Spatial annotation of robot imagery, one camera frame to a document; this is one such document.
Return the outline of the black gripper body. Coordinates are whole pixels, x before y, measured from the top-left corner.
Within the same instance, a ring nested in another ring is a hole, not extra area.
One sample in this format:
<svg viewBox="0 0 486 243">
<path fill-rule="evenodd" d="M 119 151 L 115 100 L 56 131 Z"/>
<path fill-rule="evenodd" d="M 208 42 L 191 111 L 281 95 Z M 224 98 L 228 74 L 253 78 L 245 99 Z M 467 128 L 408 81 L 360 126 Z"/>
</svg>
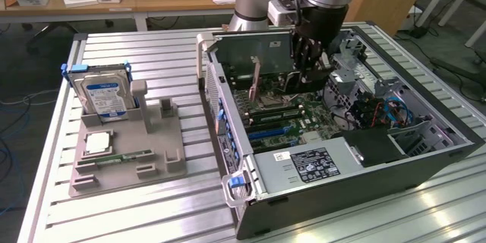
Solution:
<svg viewBox="0 0 486 243">
<path fill-rule="evenodd" d="M 307 7 L 301 11 L 301 23 L 296 32 L 316 41 L 332 41 L 339 34 L 347 13 L 347 5 L 339 8 Z"/>
</svg>

